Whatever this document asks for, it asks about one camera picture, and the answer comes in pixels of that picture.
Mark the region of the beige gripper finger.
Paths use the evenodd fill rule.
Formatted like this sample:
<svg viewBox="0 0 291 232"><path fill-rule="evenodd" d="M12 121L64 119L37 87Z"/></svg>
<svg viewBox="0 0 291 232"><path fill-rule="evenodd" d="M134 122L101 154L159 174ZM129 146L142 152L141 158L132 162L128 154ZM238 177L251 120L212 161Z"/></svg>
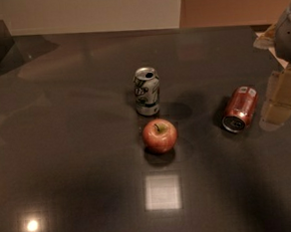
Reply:
<svg viewBox="0 0 291 232"><path fill-rule="evenodd" d="M259 125L266 131L274 131L291 116L291 64L271 74L266 91Z"/></svg>
<svg viewBox="0 0 291 232"><path fill-rule="evenodd" d="M276 25L272 24L268 29L261 33L253 43L256 49L267 50L274 47Z"/></svg>

